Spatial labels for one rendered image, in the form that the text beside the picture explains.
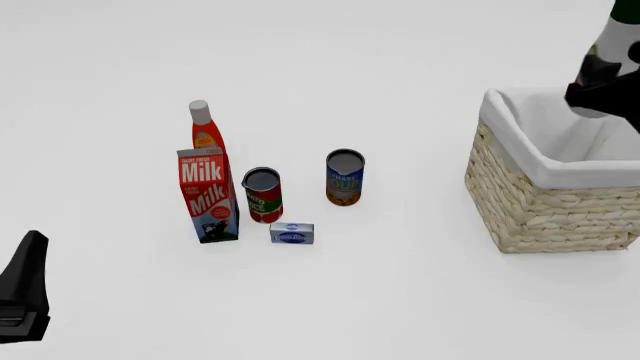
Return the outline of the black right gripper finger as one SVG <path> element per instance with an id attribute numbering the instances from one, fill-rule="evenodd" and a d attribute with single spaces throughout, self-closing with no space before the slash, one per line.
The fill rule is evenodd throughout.
<path id="1" fill-rule="evenodd" d="M 565 100 L 570 107 L 624 118 L 640 134 L 640 70 L 595 86 L 571 83 Z"/>
<path id="2" fill-rule="evenodd" d="M 582 62 L 577 83 L 581 86 L 597 86 L 618 77 L 620 62 L 607 62 L 595 54 L 587 54 Z"/>

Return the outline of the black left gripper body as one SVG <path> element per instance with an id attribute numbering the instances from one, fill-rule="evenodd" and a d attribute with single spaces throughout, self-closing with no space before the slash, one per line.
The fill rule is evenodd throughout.
<path id="1" fill-rule="evenodd" d="M 47 306 L 0 301 L 0 343 L 42 341 L 49 322 Z"/>

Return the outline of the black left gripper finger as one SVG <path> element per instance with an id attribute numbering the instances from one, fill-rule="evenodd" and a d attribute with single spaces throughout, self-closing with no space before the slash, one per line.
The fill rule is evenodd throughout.
<path id="1" fill-rule="evenodd" d="M 24 305 L 28 310 L 48 310 L 45 264 L 49 239 L 29 230 L 0 274 L 0 302 Z"/>

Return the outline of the white salad dressing bottle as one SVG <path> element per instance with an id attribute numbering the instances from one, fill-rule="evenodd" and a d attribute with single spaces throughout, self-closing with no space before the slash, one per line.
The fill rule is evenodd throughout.
<path id="1" fill-rule="evenodd" d="M 587 54 L 595 54 L 607 62 L 620 62 L 618 77 L 640 70 L 640 0 L 615 0 L 604 29 Z M 589 118 L 609 115 L 571 108 Z"/>

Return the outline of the white cloth basket liner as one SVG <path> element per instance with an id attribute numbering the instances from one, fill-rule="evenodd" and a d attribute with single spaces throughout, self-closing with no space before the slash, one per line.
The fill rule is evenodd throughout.
<path id="1" fill-rule="evenodd" d="M 617 116 L 574 113 L 562 89 L 490 89 L 479 119 L 508 170 L 538 188 L 640 187 L 640 133 Z"/>

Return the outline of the woven wicker basket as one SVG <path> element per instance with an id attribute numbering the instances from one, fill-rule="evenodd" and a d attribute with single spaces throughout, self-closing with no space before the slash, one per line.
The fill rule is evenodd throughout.
<path id="1" fill-rule="evenodd" d="M 506 254 L 614 251 L 640 238 L 640 187 L 542 189 L 508 170 L 478 117 L 465 185 Z"/>

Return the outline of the red milk carton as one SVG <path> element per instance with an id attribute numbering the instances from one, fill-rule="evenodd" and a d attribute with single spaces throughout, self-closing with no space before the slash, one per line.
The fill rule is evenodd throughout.
<path id="1" fill-rule="evenodd" d="M 199 242 L 239 239 L 239 209 L 226 153 L 219 147 L 179 150 L 179 185 Z"/>

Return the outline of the red ketchup bottle white cap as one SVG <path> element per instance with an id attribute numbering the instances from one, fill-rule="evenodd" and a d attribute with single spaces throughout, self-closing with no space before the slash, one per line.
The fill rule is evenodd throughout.
<path id="1" fill-rule="evenodd" d="M 228 152 L 223 137 L 210 113 L 209 105 L 204 100 L 192 101 L 189 104 L 192 118 L 192 155 L 223 155 Z"/>

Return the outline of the tomato sauce can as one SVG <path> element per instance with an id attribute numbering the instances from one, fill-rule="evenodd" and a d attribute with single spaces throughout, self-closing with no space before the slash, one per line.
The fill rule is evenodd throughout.
<path id="1" fill-rule="evenodd" d="M 279 174 L 269 167 L 249 170 L 242 181 L 249 214 L 261 224 L 271 224 L 283 215 L 283 201 Z"/>

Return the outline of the small blue-white butter box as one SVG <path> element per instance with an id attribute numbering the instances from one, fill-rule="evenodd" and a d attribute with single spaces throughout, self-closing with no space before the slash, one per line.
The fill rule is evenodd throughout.
<path id="1" fill-rule="evenodd" d="M 271 242 L 274 244 L 314 244 L 314 225 L 275 222 L 270 224 Z"/>

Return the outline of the blue soup can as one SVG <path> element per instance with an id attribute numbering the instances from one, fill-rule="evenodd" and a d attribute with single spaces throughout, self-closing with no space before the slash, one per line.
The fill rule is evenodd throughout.
<path id="1" fill-rule="evenodd" d="M 365 159 L 352 149 L 336 149 L 326 158 L 326 196 L 337 206 L 352 206 L 360 200 Z"/>

